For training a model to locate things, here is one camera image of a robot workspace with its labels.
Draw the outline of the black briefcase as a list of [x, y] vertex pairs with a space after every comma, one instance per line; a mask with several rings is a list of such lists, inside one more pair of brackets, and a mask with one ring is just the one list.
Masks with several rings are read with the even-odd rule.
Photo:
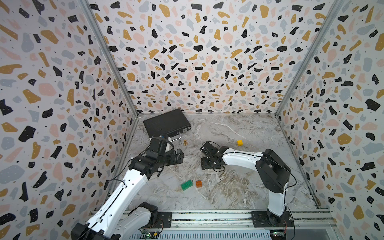
[[143, 121], [150, 138], [163, 136], [173, 138], [191, 129], [191, 124], [180, 109]]

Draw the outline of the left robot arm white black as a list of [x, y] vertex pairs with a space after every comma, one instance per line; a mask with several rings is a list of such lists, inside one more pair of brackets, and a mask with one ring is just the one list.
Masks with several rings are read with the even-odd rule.
[[182, 164], [184, 153], [165, 138], [151, 138], [149, 146], [128, 162], [128, 169], [104, 205], [85, 224], [77, 223], [71, 231], [73, 240], [125, 240], [139, 229], [165, 227], [158, 208], [147, 202], [123, 216], [142, 187], [165, 167]]

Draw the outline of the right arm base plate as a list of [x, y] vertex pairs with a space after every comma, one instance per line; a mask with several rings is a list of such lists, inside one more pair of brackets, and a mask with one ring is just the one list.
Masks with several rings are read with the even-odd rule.
[[294, 226], [294, 218], [289, 211], [284, 211], [281, 216], [276, 216], [269, 210], [252, 211], [251, 220], [255, 228], [283, 228]]

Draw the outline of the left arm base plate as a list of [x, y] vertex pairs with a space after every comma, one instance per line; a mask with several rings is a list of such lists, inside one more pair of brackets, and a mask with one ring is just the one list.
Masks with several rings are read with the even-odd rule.
[[172, 225], [172, 212], [151, 213], [146, 225], [140, 226], [140, 229], [170, 229]]

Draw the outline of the green lego brick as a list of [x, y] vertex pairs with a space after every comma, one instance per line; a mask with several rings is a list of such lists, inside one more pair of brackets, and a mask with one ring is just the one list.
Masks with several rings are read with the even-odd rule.
[[188, 181], [184, 182], [183, 184], [181, 184], [181, 188], [183, 191], [185, 191], [185, 190], [191, 188], [193, 185], [194, 185], [193, 182], [191, 180], [188, 180]]

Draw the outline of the aluminium mounting rail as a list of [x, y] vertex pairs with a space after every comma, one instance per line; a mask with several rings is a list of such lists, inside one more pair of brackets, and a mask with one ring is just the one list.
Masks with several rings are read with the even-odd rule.
[[175, 210], [170, 229], [139, 229], [126, 240], [340, 240], [327, 210], [289, 211], [293, 227], [255, 228], [257, 210]]

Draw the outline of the orange lego brick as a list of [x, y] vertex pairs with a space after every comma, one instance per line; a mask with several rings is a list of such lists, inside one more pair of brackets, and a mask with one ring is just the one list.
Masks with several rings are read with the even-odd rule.
[[203, 186], [202, 181], [196, 181], [196, 187], [201, 188]]

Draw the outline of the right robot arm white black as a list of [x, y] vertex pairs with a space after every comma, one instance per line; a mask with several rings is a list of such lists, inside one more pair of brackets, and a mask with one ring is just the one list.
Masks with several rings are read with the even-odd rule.
[[284, 161], [270, 149], [264, 152], [241, 152], [229, 147], [215, 147], [212, 142], [202, 144], [200, 151], [202, 170], [224, 169], [225, 166], [238, 166], [258, 172], [264, 186], [269, 191], [269, 204], [266, 220], [272, 226], [287, 224], [284, 217], [288, 216], [286, 192], [289, 188], [291, 169]]

